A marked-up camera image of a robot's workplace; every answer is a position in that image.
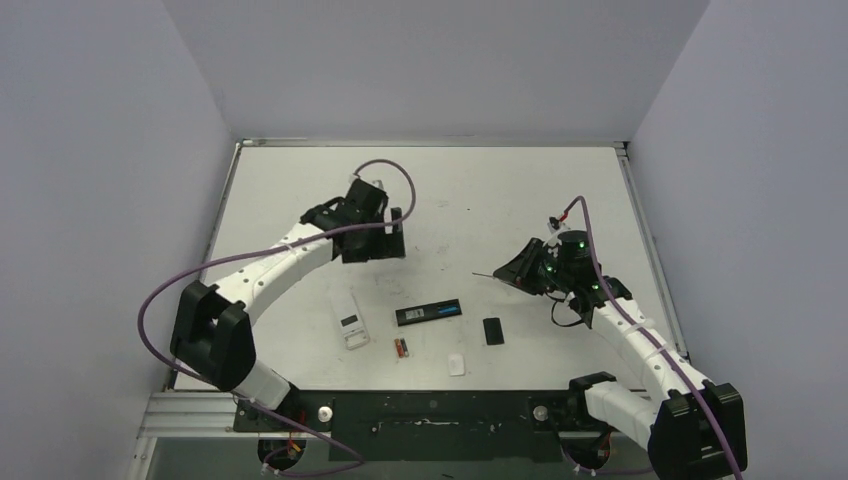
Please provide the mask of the red AAA battery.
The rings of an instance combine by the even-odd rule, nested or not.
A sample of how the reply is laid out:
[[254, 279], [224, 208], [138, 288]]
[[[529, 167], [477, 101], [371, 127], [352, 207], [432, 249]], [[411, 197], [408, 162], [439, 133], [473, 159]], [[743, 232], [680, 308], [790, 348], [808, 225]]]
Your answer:
[[400, 339], [394, 339], [394, 345], [398, 358], [404, 358], [405, 354]]

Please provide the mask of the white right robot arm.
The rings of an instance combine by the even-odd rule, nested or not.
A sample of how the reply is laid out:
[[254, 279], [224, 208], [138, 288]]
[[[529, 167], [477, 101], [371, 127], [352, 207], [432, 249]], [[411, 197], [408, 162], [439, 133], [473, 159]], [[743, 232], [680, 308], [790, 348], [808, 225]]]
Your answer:
[[642, 447], [660, 479], [739, 477], [748, 465], [744, 403], [729, 383], [694, 368], [643, 314], [618, 279], [603, 274], [587, 232], [531, 239], [495, 279], [530, 295], [562, 293], [582, 325], [602, 337], [641, 382], [640, 397], [606, 373], [571, 380], [568, 421], [601, 421]]

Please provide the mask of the black battery cover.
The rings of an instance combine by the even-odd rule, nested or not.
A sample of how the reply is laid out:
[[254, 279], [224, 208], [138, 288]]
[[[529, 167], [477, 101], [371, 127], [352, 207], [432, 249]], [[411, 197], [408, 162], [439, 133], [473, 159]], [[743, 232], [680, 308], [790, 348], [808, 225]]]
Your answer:
[[485, 318], [483, 320], [483, 328], [487, 346], [503, 345], [505, 343], [505, 337], [500, 318]]

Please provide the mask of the blue AAA battery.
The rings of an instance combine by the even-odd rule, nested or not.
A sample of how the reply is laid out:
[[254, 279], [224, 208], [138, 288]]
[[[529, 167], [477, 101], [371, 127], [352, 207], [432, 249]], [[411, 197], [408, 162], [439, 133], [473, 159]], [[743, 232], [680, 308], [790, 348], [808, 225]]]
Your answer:
[[439, 316], [454, 316], [460, 315], [462, 313], [460, 303], [457, 300], [443, 302], [439, 304], [436, 308], [436, 313]]

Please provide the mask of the white battery cover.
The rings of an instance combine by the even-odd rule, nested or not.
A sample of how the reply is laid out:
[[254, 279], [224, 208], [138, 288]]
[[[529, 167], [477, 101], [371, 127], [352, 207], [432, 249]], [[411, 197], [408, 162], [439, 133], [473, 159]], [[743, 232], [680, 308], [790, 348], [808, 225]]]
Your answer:
[[462, 354], [452, 353], [448, 355], [448, 374], [451, 377], [460, 377], [466, 374], [465, 359]]

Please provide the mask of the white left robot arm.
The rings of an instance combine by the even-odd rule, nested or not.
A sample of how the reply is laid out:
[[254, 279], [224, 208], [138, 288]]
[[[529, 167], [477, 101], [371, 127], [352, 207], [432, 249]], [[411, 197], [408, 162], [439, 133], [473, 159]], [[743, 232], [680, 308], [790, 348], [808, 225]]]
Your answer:
[[309, 209], [272, 254], [206, 285], [196, 280], [179, 299], [170, 352], [223, 392], [260, 404], [259, 416], [282, 431], [297, 420], [295, 386], [259, 360], [253, 327], [280, 296], [334, 261], [364, 263], [405, 255], [400, 208], [388, 205], [380, 181], [352, 181], [347, 194]]

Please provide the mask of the black bar tool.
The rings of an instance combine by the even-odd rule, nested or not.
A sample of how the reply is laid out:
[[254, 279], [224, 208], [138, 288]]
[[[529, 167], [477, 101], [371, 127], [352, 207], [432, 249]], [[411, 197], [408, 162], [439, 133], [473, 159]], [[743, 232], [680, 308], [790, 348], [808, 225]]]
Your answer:
[[398, 327], [405, 327], [410, 325], [415, 325], [419, 323], [424, 323], [428, 321], [440, 320], [445, 318], [450, 318], [453, 316], [439, 316], [436, 313], [436, 308], [439, 304], [443, 302], [454, 301], [458, 299], [451, 300], [443, 300], [439, 302], [418, 305], [413, 307], [407, 307], [403, 309], [398, 309], [395, 311], [396, 324]]

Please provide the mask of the white red remote control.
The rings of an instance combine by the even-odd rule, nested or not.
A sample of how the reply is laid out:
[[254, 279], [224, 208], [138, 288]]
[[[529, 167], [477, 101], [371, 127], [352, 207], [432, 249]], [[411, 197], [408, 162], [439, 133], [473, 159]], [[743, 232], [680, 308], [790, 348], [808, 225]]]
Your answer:
[[352, 293], [341, 290], [334, 292], [331, 305], [345, 347], [354, 350], [366, 345], [370, 335]]

